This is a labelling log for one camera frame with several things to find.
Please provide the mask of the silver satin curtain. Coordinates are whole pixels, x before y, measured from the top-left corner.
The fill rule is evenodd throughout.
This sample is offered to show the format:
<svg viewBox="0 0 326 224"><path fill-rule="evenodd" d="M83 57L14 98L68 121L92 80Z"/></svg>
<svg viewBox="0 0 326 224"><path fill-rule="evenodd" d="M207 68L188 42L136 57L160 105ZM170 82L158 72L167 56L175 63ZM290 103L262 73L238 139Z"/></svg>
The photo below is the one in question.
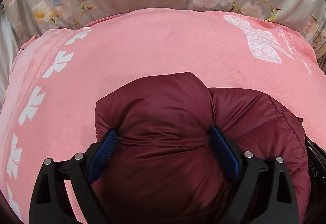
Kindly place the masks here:
<svg viewBox="0 0 326 224"><path fill-rule="evenodd" d="M20 41L6 15L3 4L0 12L0 108L9 84L12 64L19 51Z"/></svg>

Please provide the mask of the maroon puffer jacket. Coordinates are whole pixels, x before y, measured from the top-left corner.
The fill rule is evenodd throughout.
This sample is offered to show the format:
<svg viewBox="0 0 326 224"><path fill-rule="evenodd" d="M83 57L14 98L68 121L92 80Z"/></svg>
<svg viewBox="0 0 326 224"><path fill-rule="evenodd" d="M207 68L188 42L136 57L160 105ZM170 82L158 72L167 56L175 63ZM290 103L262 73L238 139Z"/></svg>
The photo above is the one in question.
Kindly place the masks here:
<svg viewBox="0 0 326 224"><path fill-rule="evenodd" d="M107 214L116 223L214 221L230 184L209 144L212 126L256 157L284 159L304 219L311 181L300 120L265 93L207 88L190 72L137 79L97 101L97 139L118 134L93 184Z"/></svg>

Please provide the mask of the pink fleece blanket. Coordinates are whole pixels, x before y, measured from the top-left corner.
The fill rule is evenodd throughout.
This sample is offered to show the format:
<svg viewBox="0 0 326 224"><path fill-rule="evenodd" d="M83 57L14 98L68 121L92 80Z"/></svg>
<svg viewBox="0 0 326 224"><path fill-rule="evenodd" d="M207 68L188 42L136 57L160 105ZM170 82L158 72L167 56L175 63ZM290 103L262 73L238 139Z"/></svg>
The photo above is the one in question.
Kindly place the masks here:
<svg viewBox="0 0 326 224"><path fill-rule="evenodd" d="M144 9L55 29L22 45L1 111L1 191L28 222L42 161L95 139L97 100L149 75L191 72L208 87L267 93L325 146L325 74L285 26L221 11Z"/></svg>

